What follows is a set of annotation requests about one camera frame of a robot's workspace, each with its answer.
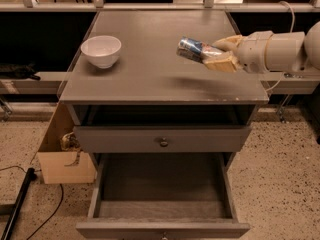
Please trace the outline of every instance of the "black cable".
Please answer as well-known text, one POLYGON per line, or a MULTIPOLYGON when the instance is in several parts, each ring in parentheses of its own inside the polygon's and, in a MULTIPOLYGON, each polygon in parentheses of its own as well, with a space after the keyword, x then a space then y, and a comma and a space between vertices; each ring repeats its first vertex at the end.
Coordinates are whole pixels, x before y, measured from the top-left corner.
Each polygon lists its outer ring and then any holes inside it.
POLYGON ((30 161, 30 164, 32 164, 33 160, 36 158, 37 153, 35 153, 30 161))
POLYGON ((57 206, 57 208, 54 210, 54 212, 50 215, 50 217, 48 219, 46 219, 28 238, 27 240, 29 240, 31 237, 33 237, 58 211, 58 209, 60 208, 63 198, 64 198, 64 190, 63 190, 63 186, 62 184, 60 184, 60 188, 61 188, 61 199, 60 202, 57 206))
POLYGON ((22 170, 24 173, 27 173, 21 166, 19 165, 13 165, 13 166, 9 166, 9 167, 6 167, 6 168, 2 168, 0 169, 0 171, 4 171, 4 170, 8 170, 8 169, 11 169, 11 168, 19 168, 20 170, 22 170))

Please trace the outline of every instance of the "cardboard box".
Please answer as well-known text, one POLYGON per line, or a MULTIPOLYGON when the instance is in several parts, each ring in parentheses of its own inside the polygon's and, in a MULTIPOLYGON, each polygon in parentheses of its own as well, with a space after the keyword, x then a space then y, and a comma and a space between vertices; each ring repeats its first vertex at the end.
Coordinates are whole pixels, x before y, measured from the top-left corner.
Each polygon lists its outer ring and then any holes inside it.
POLYGON ((58 104, 37 153, 46 184, 92 183, 96 169, 88 153, 62 151, 60 139, 73 130, 73 121, 67 107, 58 104))

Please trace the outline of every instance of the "open bottom drawer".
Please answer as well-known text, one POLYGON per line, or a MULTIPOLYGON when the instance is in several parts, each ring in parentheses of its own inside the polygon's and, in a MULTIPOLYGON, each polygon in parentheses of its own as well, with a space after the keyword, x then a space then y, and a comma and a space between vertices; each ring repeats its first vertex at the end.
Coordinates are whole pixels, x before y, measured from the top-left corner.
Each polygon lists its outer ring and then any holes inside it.
POLYGON ((109 154, 99 165, 86 238, 238 238, 223 154, 109 154))

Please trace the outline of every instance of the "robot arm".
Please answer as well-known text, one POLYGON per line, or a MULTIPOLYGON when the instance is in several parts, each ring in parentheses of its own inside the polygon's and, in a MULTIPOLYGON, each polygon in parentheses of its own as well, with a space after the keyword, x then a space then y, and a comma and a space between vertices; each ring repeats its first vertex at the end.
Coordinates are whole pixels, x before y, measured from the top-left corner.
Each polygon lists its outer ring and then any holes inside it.
POLYGON ((228 62, 233 69, 243 68, 248 73, 281 71, 298 73, 306 60, 320 69, 320 22, 308 32, 275 34, 272 31, 254 32, 249 36, 231 36, 216 41, 213 46, 225 51, 218 57, 203 61, 208 69, 228 62))

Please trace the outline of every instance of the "drawer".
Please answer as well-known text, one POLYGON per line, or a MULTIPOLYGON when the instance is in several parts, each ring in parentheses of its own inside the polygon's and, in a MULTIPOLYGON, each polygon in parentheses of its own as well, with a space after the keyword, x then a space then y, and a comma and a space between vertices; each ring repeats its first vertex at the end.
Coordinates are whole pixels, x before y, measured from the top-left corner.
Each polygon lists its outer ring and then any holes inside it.
POLYGON ((250 131, 249 126, 74 128, 81 147, 89 153, 237 152, 241 150, 250 131))
POLYGON ((223 154, 104 154, 88 239, 239 238, 223 154))

